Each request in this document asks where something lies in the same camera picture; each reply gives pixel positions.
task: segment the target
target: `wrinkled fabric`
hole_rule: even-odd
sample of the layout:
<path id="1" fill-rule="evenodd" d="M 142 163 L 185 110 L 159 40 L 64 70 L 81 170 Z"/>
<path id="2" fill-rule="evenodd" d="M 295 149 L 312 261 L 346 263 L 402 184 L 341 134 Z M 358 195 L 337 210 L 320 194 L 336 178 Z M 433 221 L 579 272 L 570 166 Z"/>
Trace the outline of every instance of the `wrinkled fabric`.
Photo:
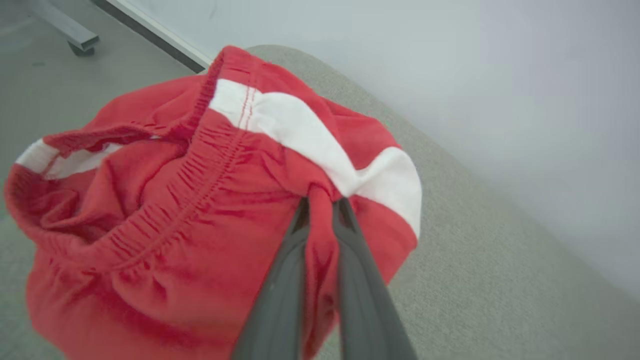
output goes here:
<path id="1" fill-rule="evenodd" d="M 223 93 L 223 80 L 247 88 L 244 99 Z M 214 104 L 217 96 L 230 100 Z M 302 110 L 272 108 L 283 104 Z M 286 135 L 272 130 L 280 129 L 270 117 L 278 113 L 317 117 L 363 183 L 343 193 L 342 174 L 326 170 L 332 159 L 310 160 L 283 145 Z M 300 146 L 316 151 L 308 145 L 317 136 L 305 136 Z M 226 359 L 308 197 L 310 358 L 337 318 L 332 202 L 349 197 L 386 282 L 417 245 L 407 220 L 419 217 L 417 175 L 404 167 L 390 177 L 395 160 L 370 179 L 358 172 L 385 151 L 403 156 L 377 120 L 235 47 L 206 76 L 123 95 L 84 128 L 39 140 L 11 169 L 8 209 L 37 246 L 26 294 L 33 327 L 69 359 Z M 371 199 L 395 199 L 396 191 L 400 200 L 388 204 Z M 415 203 L 402 200 L 407 192 L 417 215 Z"/>

